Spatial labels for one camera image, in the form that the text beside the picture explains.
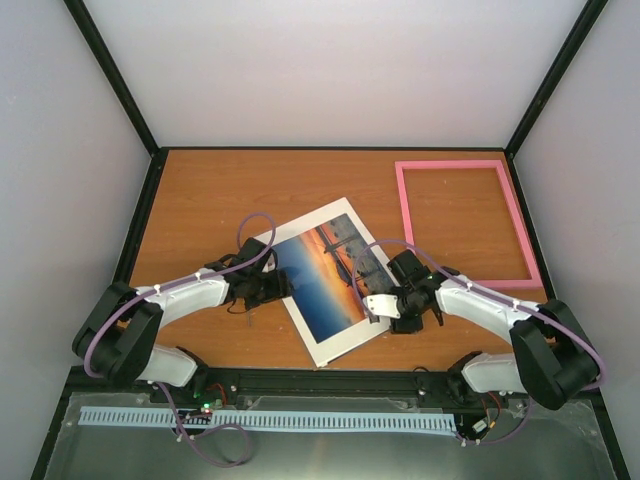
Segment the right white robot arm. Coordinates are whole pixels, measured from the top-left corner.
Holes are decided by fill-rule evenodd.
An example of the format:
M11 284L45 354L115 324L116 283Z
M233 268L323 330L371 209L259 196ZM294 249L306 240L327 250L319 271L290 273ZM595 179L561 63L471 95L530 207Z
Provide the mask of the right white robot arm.
M603 363L566 303L524 301L454 269L432 271L410 250L392 258L388 267L398 285L381 300L393 332L419 331L431 311L438 320L445 315L467 320L511 346L509 354L478 353L463 361L460 374L472 391L527 394L544 408L558 410L600 380Z

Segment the black aluminium rail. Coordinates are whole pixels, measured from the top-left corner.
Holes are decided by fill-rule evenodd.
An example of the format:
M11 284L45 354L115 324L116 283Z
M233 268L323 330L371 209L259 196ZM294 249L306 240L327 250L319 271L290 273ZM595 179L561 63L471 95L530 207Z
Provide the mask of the black aluminium rail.
M221 400L227 406L246 409L260 397L389 398L417 403L422 408L478 409L504 406L506 396L493 391L477 394L462 380L446 372L278 370L210 368L196 374L187 387L170 387L180 406L196 406Z

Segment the sunset photo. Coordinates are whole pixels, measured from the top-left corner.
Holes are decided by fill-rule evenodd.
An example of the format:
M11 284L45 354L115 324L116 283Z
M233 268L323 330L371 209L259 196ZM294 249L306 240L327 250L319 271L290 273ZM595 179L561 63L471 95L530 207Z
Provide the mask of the sunset photo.
M287 309L309 344L356 345L389 329L389 320L370 319L362 299L394 286L386 258L364 248L369 241L353 216L342 213L275 245L278 267L293 291Z

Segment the pink picture frame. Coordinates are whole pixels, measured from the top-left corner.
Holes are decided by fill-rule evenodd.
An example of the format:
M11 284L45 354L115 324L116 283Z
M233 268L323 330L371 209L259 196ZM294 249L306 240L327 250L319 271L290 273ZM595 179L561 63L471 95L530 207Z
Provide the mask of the pink picture frame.
M403 239L497 290L543 287L506 161L395 163Z

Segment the white mat board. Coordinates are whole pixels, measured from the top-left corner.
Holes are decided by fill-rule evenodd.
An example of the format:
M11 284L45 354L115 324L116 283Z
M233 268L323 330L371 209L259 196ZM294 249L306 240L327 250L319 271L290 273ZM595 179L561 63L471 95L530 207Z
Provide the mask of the white mat board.
M357 215L355 209L352 207L351 203L348 201L347 198L343 197L341 199L338 199L334 202L331 202L325 206L322 206L310 213L307 213L305 215L302 215L290 222L287 222L281 226L279 226L276 229L276 233L274 235L275 240L274 243L272 245L272 249L274 250L274 247L276 244L278 244L279 242L289 239L293 236L295 236L297 234L296 230L298 228L302 229L302 230L307 230L309 229L313 224L318 224L318 223L322 223L334 216L340 215L342 213L347 213L351 216L353 216L353 218L355 219L355 223L358 227L362 228L364 230L364 237L369 241L369 244L372 244L374 242L374 237L372 236L372 234L369 232L369 230L367 229L367 227L365 226L365 224L363 223L363 221L359 218L359 216ZM390 274L392 280L394 281L394 286L392 287L392 289L397 285L397 282L395 281L395 279L392 277L391 272L389 271L389 269L387 268L387 263L389 262L389 258L387 257L387 255L382 251L382 249L379 246L373 247L371 249L367 249L364 248L365 251L369 251L369 250L373 250L377 253L379 253L379 255L384 256L386 258L386 269L388 270L388 273ZM283 300L284 306L286 308L286 310L288 311L290 317L290 311L287 309L288 305L289 305L289 299L291 298L287 297ZM341 344L341 343L330 343L330 344L321 344L321 345L317 345L317 346L312 346L309 344L309 338L305 335L305 333L302 331L302 327L300 326L300 324L298 322L295 321L295 319L293 319L291 317L296 329L298 330L298 333L303 341L303 343L305 344L307 351L314 363L315 366L322 368L327 366L330 362L334 361L335 359L349 353L350 351L360 347L361 345L365 344L366 342L372 340L373 338L385 333L381 333L373 338L370 338L366 341L362 341L356 345L345 345L345 344Z

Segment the metal base plate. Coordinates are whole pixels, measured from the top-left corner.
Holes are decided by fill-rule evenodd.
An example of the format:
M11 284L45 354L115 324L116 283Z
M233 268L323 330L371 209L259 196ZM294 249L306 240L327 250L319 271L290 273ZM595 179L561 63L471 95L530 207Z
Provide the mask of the metal base plate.
M481 441L453 436L80 426L84 406L169 408L147 394L74 394L37 479L617 479L593 405L557 411L515 398ZM389 398L260 397L246 409L442 413Z

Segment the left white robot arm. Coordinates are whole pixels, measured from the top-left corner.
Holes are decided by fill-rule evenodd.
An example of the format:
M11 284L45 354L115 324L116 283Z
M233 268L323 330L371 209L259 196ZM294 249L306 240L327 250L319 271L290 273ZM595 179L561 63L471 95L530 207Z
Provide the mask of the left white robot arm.
M158 332L200 310L242 302L248 312L292 291L276 252L249 238L236 255L165 284L133 288L112 283L73 339L72 351L93 378L117 387L136 381L163 383L184 401L197 402L208 390L208 366L184 347L158 344Z

